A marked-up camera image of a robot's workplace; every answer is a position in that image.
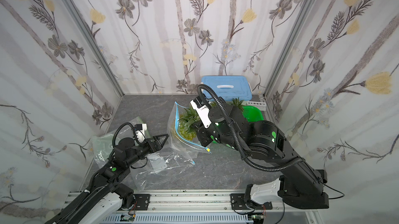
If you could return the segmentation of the green zip bag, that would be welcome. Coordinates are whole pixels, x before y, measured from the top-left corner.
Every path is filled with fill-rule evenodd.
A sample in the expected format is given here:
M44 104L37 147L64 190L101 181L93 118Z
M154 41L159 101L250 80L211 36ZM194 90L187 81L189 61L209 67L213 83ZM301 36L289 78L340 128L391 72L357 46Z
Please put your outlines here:
M136 124L145 124L140 117L136 117L135 119L131 120L130 123L135 126ZM93 136L90 141L94 151L94 161L99 168L103 167L106 162L108 161L108 157L113 149L112 147L112 139L117 131L118 127L107 133L103 136ZM150 134L148 130L145 131L145 137L149 137ZM123 138L134 138L133 131L129 125L124 126L119 132L116 137L115 143L118 144L120 140Z

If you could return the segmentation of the blue zip bag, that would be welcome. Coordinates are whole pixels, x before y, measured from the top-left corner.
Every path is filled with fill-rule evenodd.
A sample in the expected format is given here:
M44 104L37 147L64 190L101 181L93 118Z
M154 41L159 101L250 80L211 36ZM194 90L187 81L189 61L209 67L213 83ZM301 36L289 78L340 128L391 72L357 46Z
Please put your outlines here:
M184 107L174 102L168 119L167 130L170 146L187 159L197 158L199 153L211 154L211 150L201 145L194 124L202 123L192 106Z

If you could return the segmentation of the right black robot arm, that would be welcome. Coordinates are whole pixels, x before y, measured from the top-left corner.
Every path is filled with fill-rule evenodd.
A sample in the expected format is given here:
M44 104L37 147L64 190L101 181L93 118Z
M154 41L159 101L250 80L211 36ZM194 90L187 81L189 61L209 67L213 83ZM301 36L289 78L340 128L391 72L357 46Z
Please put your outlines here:
M208 85L198 85L197 93L191 105L201 119L194 124L201 146L215 141L238 151L241 160L256 170L281 173L272 182L247 186L244 202L249 208L274 199L297 209L329 208L326 171L313 169L274 123L249 122L237 106L226 103Z

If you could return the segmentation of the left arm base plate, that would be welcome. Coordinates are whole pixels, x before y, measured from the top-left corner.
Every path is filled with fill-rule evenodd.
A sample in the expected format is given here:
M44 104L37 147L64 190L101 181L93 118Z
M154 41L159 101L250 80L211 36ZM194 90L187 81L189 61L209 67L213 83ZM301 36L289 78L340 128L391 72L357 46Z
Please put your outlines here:
M130 194L122 199L120 210L147 210L150 198L150 194Z

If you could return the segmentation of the pineapple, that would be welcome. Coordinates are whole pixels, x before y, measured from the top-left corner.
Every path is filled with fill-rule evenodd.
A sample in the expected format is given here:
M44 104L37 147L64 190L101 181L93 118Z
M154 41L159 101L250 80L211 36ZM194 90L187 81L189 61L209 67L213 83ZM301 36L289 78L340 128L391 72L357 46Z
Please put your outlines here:
M216 103L215 101L210 101L209 104L210 104L210 106L211 106L212 108L218 106L217 103Z
M241 100L240 98L233 98L229 104L236 106L241 112L244 112L244 100Z
M183 108L183 113L179 114L178 132L184 139L192 141L196 137L194 124L198 121L200 121L200 117L191 106Z

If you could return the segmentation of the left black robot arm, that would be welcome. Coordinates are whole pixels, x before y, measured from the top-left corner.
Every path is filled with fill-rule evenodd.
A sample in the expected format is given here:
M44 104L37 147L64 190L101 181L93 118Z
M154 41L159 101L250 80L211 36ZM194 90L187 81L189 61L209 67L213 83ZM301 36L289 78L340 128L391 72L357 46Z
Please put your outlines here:
M112 150L106 164L91 177L88 186L49 224L99 224L118 209L132 209L137 205L133 189L123 180L134 164L147 160L149 154L161 151L169 134L140 140L142 124L122 124L112 138Z

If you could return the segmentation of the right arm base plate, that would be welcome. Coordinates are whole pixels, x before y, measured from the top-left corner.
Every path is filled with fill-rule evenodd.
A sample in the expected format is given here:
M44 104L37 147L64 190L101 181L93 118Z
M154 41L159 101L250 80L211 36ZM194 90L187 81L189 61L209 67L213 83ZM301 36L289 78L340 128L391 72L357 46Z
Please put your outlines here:
M231 208L235 211L238 210L272 210L273 206L271 202L265 202L264 204L259 204L252 202L245 198L244 193L232 193L230 194L230 204Z

